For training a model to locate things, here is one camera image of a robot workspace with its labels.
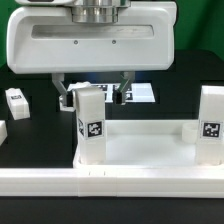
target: white tray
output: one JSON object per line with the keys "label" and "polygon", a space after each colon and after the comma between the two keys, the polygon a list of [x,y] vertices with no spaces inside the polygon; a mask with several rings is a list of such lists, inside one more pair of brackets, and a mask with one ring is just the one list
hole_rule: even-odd
{"label": "white tray", "polygon": [[194,163],[186,121],[108,121],[107,160],[74,169],[0,169],[0,196],[224,198],[224,166]]}

